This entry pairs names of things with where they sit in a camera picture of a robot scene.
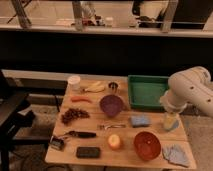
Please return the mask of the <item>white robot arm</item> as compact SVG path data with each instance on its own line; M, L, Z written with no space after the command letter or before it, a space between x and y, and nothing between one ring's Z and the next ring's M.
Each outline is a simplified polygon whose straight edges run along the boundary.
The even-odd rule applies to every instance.
M165 110L163 127L171 130L177 123L177 115L191 103L207 116L213 117L213 89L211 74L201 66L172 74L168 79L169 89L159 102Z

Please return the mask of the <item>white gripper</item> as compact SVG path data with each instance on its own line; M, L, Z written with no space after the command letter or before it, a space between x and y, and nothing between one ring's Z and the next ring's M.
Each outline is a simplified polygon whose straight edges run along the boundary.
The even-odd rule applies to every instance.
M163 107L165 109L164 120L166 118L168 118L168 119L177 119L177 115L180 112L180 108L179 107L175 107L174 105L171 105L171 104L168 104L168 103L164 103Z

